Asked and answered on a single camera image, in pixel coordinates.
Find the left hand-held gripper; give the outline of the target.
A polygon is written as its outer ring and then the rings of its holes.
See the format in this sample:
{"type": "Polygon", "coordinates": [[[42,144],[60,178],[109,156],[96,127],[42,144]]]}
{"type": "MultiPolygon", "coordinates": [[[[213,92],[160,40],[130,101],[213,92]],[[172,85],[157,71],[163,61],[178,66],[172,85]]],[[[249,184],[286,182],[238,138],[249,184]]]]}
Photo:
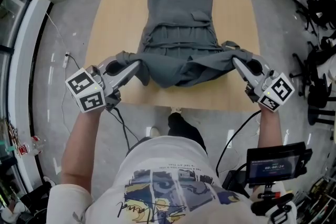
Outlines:
{"type": "Polygon", "coordinates": [[[138,72],[139,61],[123,66],[115,56],[110,56],[99,65],[99,72],[90,73],[84,68],[70,76],[65,85],[82,113],[98,108],[113,109],[121,102],[119,90],[113,87],[126,85],[138,72]]]}

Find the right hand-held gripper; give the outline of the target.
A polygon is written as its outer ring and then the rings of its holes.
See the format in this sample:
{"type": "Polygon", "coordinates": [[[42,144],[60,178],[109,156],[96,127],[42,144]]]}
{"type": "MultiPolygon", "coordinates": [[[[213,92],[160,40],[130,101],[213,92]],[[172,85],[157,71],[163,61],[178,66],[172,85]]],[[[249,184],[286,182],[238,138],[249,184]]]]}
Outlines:
{"type": "Polygon", "coordinates": [[[248,82],[245,92],[252,102],[272,112],[276,112],[294,93],[294,87],[286,75],[270,69],[260,55],[253,54],[249,62],[233,58],[233,64],[243,80],[248,82]]]}

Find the grey robe garment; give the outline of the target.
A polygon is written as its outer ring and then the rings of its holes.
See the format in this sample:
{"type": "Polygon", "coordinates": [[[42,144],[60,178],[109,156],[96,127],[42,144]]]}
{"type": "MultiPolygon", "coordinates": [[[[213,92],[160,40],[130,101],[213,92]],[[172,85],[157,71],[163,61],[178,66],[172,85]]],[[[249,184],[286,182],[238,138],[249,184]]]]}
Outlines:
{"type": "Polygon", "coordinates": [[[233,58],[248,63],[253,54],[236,43],[219,44],[213,0],[148,0],[148,20],[136,53],[116,55],[120,65],[140,62],[136,77],[161,88],[191,87],[234,70],[233,58]]]}

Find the person's left forearm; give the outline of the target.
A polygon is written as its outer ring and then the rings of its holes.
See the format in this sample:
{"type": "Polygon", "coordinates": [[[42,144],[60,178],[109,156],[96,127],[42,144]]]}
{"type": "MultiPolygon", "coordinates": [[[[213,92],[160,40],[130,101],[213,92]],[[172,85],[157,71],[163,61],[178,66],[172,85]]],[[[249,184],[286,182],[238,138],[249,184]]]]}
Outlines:
{"type": "Polygon", "coordinates": [[[91,192],[95,145],[103,108],[78,114],[61,160],[61,183],[91,192]]]}

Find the person's right forearm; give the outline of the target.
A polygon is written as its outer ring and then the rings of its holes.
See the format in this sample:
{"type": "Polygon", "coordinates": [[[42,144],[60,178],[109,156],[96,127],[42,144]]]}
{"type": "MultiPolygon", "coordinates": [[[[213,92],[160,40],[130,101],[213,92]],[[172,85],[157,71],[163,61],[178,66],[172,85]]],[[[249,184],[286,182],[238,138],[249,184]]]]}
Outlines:
{"type": "Polygon", "coordinates": [[[260,106],[260,130],[258,147],[274,147],[282,145],[280,117],[278,112],[272,112],[260,106]]]}

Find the black office chair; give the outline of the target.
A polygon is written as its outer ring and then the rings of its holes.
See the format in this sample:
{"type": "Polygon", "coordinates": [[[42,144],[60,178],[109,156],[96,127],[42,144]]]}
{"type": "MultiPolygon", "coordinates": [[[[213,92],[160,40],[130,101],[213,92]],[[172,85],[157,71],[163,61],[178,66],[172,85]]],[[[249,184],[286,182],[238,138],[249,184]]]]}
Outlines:
{"type": "Polygon", "coordinates": [[[332,56],[336,55],[336,46],[333,46],[328,49],[313,49],[309,52],[307,59],[301,61],[299,56],[294,53],[292,57],[295,58],[300,67],[300,73],[298,74],[289,74],[291,79],[301,78],[302,86],[298,91],[298,96],[302,97],[305,95],[306,87],[314,85],[318,89],[322,90],[322,93],[330,95],[331,86],[327,86],[327,77],[322,75],[322,79],[318,77],[317,67],[326,63],[332,56]]]}

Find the black trousers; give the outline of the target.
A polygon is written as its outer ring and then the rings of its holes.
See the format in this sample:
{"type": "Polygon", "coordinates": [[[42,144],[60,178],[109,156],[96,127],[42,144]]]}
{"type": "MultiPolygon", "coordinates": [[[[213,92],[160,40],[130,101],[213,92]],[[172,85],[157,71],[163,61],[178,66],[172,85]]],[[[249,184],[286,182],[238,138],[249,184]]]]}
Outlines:
{"type": "Polygon", "coordinates": [[[207,153],[204,140],[198,129],[189,124],[180,113],[174,112],[168,117],[168,136],[183,137],[198,143],[207,153]]]}

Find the black chest monitor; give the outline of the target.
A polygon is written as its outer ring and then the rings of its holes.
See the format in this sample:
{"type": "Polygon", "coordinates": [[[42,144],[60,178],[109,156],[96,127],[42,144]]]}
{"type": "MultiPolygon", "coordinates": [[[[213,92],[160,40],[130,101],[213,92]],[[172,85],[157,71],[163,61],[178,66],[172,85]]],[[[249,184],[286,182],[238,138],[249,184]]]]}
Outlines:
{"type": "Polygon", "coordinates": [[[304,142],[248,149],[246,183],[252,188],[297,178],[307,172],[311,157],[304,142]]]}

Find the white printed t-shirt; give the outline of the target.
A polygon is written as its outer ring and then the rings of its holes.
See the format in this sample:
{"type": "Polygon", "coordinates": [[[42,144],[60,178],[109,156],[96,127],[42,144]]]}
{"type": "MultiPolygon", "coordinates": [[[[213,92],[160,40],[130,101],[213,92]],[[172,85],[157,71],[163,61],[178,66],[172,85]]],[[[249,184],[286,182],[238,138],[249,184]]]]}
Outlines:
{"type": "Polygon", "coordinates": [[[223,189],[196,142],[161,136],[136,146],[96,200],[80,186],[53,187],[47,224],[273,224],[275,208],[258,216],[256,199],[223,189]]]}

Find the black framed glass partition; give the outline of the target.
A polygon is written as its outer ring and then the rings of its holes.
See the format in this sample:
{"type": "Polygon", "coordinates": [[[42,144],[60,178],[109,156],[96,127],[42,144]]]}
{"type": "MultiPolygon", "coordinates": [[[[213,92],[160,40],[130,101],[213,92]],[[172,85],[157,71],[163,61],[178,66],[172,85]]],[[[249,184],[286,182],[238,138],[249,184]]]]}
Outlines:
{"type": "Polygon", "coordinates": [[[30,141],[29,87],[33,54],[48,0],[0,0],[0,157],[17,159],[12,171],[22,192],[41,182],[33,156],[14,149],[8,125],[22,144],[30,141]]]}

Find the clear plastic bottle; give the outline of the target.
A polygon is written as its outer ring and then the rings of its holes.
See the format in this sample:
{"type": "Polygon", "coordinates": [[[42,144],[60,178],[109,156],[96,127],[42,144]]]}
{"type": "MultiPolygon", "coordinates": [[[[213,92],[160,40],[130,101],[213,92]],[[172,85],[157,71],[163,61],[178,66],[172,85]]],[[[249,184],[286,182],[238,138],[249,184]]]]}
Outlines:
{"type": "Polygon", "coordinates": [[[32,136],[29,154],[32,156],[40,154],[44,150],[45,145],[46,140],[44,138],[40,138],[39,136],[32,136]]]}

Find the black monitor mount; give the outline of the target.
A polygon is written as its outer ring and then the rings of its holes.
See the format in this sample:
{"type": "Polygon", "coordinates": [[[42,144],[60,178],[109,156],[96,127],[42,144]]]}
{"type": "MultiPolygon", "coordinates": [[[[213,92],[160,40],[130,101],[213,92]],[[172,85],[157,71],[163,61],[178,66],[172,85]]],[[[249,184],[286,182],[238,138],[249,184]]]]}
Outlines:
{"type": "Polygon", "coordinates": [[[265,217],[266,224],[297,224],[297,207],[292,192],[281,190],[280,182],[269,186],[254,186],[248,192],[245,177],[244,170],[230,170],[222,187],[246,198],[252,213],[265,217]]]}

